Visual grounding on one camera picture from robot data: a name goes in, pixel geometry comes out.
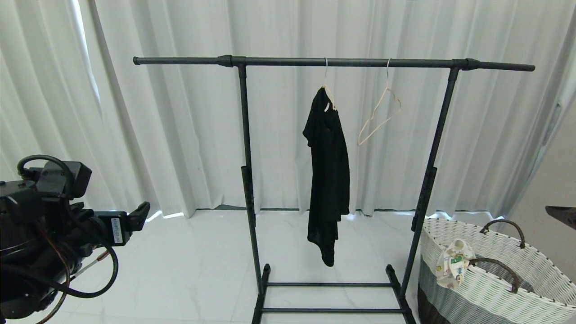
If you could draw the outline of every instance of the empty hanger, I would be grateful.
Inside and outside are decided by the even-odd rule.
[[[388,67],[390,66],[390,59],[388,59],[388,64],[386,64],[386,88],[384,88],[384,91],[382,93],[382,96],[380,96],[380,100],[378,100],[378,103],[376,104],[376,107],[374,107],[374,111],[372,112],[372,117],[370,117],[365,123],[364,126],[362,126],[362,129],[360,130],[360,134],[358,134],[358,141],[357,144],[358,145],[362,145],[364,144],[368,138],[370,138],[370,136],[372,136],[372,134],[374,134],[379,128],[380,126],[386,124],[390,119],[392,119],[394,116],[396,116],[401,110],[402,110],[402,101],[400,101],[400,99],[398,99],[396,97],[396,94],[394,93],[394,91],[392,91],[389,87],[388,87],[388,81],[390,79],[390,75],[388,73]],[[381,122],[380,125],[376,126],[376,128],[370,133],[368,134],[368,136],[366,136],[365,139],[363,139],[362,141],[360,141],[360,138],[362,137],[362,133],[364,132],[364,129],[366,128],[366,126],[368,125],[368,123],[374,119],[374,117],[376,116],[376,109],[378,109],[378,106],[380,106],[380,103],[382,102],[382,99],[384,98],[384,95],[386,94],[386,91],[390,92],[392,94],[392,98],[394,99],[394,101],[398,101],[398,105],[400,106],[400,108],[398,109],[398,111],[396,111],[392,116],[388,117],[385,121]]]
[[[332,94],[332,92],[330,91],[329,87],[328,87],[328,59],[324,58],[326,60],[326,69],[324,70],[324,85],[322,86],[322,88],[326,89],[326,93],[328,94],[328,98],[332,101],[332,109],[336,110],[336,103],[334,101],[334,95]],[[330,107],[330,104],[328,103],[328,105],[326,105],[326,108],[324,109],[324,112],[328,111],[328,108]]]

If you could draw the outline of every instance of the basket rim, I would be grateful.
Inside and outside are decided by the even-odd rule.
[[[446,219],[446,218],[439,218],[439,217],[427,217],[427,218],[425,219],[424,226],[422,227],[422,233],[426,233],[426,234],[428,235],[428,237],[429,237],[436,245],[438,245],[438,246],[444,246],[444,244],[441,244],[440,242],[438,242],[438,240],[432,235],[432,233],[430,233],[430,230],[426,227],[426,222],[427,222],[427,221],[432,221],[432,220],[436,220],[436,221],[442,220],[442,221],[445,221],[446,223],[448,223],[448,222],[455,222],[455,223],[461,223],[461,224],[463,224],[463,226],[481,228],[481,227],[478,226],[478,225],[466,223],[466,222],[464,222],[464,221],[449,220],[449,219]],[[485,235],[494,235],[494,236],[495,236],[496,233],[498,233],[498,232],[495,232],[495,231],[487,231],[487,232],[484,233],[484,234],[485,234]],[[512,236],[508,236],[508,235],[505,235],[505,236],[507,236],[509,239],[512,239],[512,240],[515,240],[515,241],[520,242],[520,240],[517,239],[517,238],[514,238],[514,237],[512,237]],[[536,247],[534,247],[533,245],[530,245],[530,244],[528,244],[528,243],[526,243],[526,248],[531,248],[532,250],[535,250],[536,253],[544,256],[544,257],[546,258],[546,260],[545,260],[546,263],[548,263],[550,266],[552,266],[552,268],[558,270],[558,272],[560,273],[560,276],[561,276],[563,279],[566,279],[566,281],[568,282],[568,284],[571,286],[572,290],[576,293],[576,284],[574,284],[574,282],[572,282],[572,280],[570,280],[570,278],[568,278],[568,276],[566,276],[557,266],[555,266],[554,263],[553,263],[548,257],[546,257],[545,254],[543,254],[543,253],[540,252],[540,250],[538,250]],[[490,272],[488,272],[488,271],[486,271],[486,270],[484,270],[484,269],[482,269],[482,268],[479,268],[479,267],[477,267],[477,266],[475,266],[475,265],[471,265],[471,266],[469,266],[469,268],[474,268],[474,269],[473,269],[474,271],[478,271],[478,272],[479,272],[481,275],[483,275],[483,276],[486,276],[486,275],[491,276],[491,277],[493,277],[493,278],[492,278],[493,280],[498,280],[498,281],[502,281],[502,282],[505,282],[505,283],[507,283],[507,284],[510,284],[508,281],[503,280],[503,279],[499,278],[498,276],[496,276],[496,275],[494,275],[494,274],[492,274],[492,273],[490,273]],[[548,298],[548,297],[546,297],[546,296],[538,295],[538,294],[535,293],[535,292],[527,291],[526,289],[521,288],[521,287],[518,287],[518,292],[522,292],[522,294],[528,294],[529,296],[531,296],[531,297],[533,297],[533,298],[545,299],[547,302],[553,303],[553,304],[555,304],[555,305],[557,305],[557,306],[560,306],[560,307],[566,307],[566,308],[576,309],[576,300],[575,300],[575,302],[574,302],[573,304],[561,303],[561,302],[559,302],[559,301],[557,301],[557,300],[555,300],[555,299]]]

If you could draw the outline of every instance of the black shirt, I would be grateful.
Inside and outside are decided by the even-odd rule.
[[[350,165],[338,112],[332,108],[324,87],[312,101],[303,134],[312,151],[308,240],[321,250],[328,244],[334,253],[336,222],[341,220],[340,215],[350,212]]]

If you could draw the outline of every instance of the white curtain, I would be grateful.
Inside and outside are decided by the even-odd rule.
[[[8,3],[2,7],[12,11],[3,8],[2,24],[30,29],[22,22],[29,17],[37,30],[13,36],[21,48],[10,39],[0,43],[3,64],[11,69],[2,82],[14,89],[10,104],[2,102],[2,111],[10,110],[2,126],[17,118],[30,125],[25,131],[2,128],[9,128],[11,139],[4,140],[2,130],[1,170],[26,154],[52,153],[93,168],[99,181],[87,200],[95,208],[129,209],[142,199],[164,213],[186,215],[221,204],[244,206],[236,70],[135,66],[133,56],[471,57],[534,64],[532,73],[461,72],[437,158],[429,213],[466,209],[497,216],[517,200],[534,165],[533,148],[551,114],[544,101],[559,91],[550,85],[566,65],[560,49],[574,37],[569,26],[576,1],[79,0],[88,55],[74,29],[74,2]],[[56,29],[46,28],[52,20],[65,25],[75,45],[47,41],[56,38]],[[31,47],[33,37],[45,48]],[[75,53],[77,62],[56,56],[64,50]],[[49,62],[31,63],[37,62],[34,55]],[[28,78],[68,90],[55,95],[48,86],[27,86]],[[351,210],[415,207],[447,78],[447,70],[390,69],[404,109],[358,147],[358,132],[384,88],[385,69],[328,70],[350,158]],[[308,207],[312,168],[302,129],[323,79],[321,67],[248,68],[257,209]],[[371,127],[396,110],[387,97]],[[5,146],[13,148],[5,154]]]

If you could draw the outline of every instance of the woven basket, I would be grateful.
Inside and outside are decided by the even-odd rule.
[[[488,227],[513,224],[521,240]],[[436,283],[438,258],[455,239],[468,243],[471,261],[457,290]],[[576,285],[539,250],[524,242],[515,223],[484,228],[442,218],[425,220],[421,236],[418,310],[428,323],[563,323],[576,314]]]

